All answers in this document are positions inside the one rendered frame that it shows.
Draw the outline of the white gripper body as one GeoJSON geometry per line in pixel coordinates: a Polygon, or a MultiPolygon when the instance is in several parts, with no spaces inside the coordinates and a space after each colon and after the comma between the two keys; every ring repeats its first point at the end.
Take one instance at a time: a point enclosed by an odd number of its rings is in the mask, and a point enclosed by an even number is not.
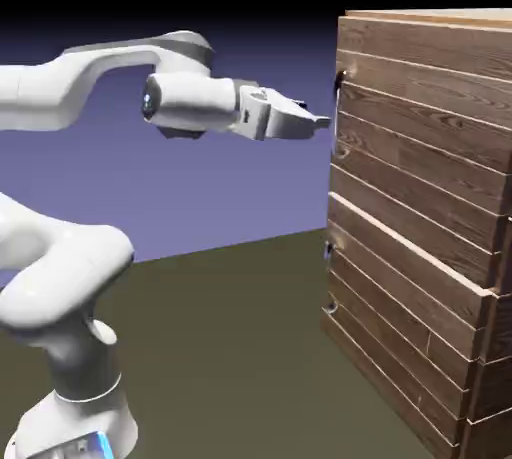
{"type": "Polygon", "coordinates": [[[270,104],[270,114],[266,126],[266,139],[305,140],[315,131],[315,116],[301,100],[286,97],[270,88],[264,89],[270,104]]]}

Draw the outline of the tall wooden cabinet door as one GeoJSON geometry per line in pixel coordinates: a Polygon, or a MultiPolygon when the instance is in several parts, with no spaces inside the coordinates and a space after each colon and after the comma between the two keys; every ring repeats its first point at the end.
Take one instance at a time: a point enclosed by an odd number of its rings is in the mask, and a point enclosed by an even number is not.
{"type": "Polygon", "coordinates": [[[349,11],[336,61],[339,138],[421,183],[396,196],[430,253],[512,292],[512,9],[349,11]]]}

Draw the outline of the brown wooden cabinet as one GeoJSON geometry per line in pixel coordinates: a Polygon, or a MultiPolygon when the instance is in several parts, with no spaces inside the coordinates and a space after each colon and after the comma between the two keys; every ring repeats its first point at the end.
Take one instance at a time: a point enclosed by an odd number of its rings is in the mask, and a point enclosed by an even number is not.
{"type": "Polygon", "coordinates": [[[338,327],[326,306],[322,310],[322,327],[429,449],[434,459],[512,459],[512,292],[485,288],[430,253],[423,243],[435,236],[437,224],[397,198],[397,192],[405,186],[414,191],[422,188],[419,181],[411,182],[403,172],[392,172],[388,164],[345,144],[338,135],[336,154],[331,154],[330,159],[328,197],[336,194],[353,203],[491,295],[469,418],[458,455],[449,458],[437,454],[415,431],[412,413],[403,409],[394,392],[383,387],[373,370],[362,361],[359,349],[333,336],[338,327]]]}

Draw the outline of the short wooden cabinet door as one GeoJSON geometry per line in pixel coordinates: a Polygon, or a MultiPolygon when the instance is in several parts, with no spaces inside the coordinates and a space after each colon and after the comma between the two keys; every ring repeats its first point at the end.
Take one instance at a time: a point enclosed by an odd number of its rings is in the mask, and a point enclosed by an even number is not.
{"type": "Polygon", "coordinates": [[[437,454],[462,449],[491,295],[353,203],[328,197],[333,336],[360,351],[437,454]]]}

